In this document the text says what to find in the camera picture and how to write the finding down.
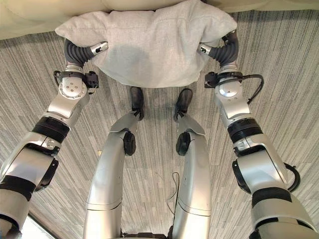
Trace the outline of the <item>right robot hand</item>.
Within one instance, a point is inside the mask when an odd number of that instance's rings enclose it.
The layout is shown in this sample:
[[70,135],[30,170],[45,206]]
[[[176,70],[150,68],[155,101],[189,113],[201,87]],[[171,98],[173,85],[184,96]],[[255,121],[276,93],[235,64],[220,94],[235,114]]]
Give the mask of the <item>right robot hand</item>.
[[236,30],[233,30],[222,37],[224,45],[221,47],[211,47],[207,44],[200,43],[197,51],[207,55],[219,63],[220,73],[237,71],[237,57],[239,52],[239,42]]

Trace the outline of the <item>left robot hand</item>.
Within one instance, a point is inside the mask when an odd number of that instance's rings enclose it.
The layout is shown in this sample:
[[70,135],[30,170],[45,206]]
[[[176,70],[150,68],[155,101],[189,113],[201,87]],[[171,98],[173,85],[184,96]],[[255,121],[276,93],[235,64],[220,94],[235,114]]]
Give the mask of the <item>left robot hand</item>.
[[109,48],[107,41],[96,45],[80,47],[66,39],[64,42],[65,71],[83,73],[84,64]]

